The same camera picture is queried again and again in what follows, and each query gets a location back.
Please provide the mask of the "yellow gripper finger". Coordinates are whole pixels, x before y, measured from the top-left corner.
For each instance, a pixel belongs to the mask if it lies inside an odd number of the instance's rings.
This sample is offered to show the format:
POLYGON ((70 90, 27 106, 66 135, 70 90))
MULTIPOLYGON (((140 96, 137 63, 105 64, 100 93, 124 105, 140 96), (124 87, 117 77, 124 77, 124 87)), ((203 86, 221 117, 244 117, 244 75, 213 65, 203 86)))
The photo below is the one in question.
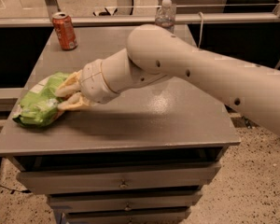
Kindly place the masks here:
POLYGON ((81 92, 77 92, 58 104, 58 109, 62 111, 75 111, 89 109, 92 106, 94 106, 94 102, 88 100, 81 92))
POLYGON ((72 73, 56 90, 55 95, 57 97, 65 97, 72 95, 80 90, 79 79, 81 76, 81 70, 72 73))

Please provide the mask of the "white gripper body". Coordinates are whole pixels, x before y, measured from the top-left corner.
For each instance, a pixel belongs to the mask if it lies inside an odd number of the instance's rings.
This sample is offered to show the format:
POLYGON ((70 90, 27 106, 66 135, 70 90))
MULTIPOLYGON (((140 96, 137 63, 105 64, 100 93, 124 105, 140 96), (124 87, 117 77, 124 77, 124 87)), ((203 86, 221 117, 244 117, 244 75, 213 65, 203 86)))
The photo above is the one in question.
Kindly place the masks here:
POLYGON ((107 85, 103 70, 102 60, 87 63, 81 70, 79 85, 82 94, 90 101, 98 104, 106 104, 119 96, 107 85))

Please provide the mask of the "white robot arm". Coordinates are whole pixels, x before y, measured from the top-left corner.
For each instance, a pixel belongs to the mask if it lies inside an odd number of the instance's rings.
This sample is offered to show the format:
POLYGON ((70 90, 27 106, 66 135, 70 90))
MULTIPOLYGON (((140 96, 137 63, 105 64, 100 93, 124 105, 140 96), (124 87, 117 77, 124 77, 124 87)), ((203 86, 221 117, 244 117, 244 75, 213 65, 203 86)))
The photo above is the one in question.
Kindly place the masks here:
POLYGON ((280 71, 198 49, 160 26, 134 28, 125 49, 86 64, 56 90, 62 110, 179 77, 280 137, 280 71))

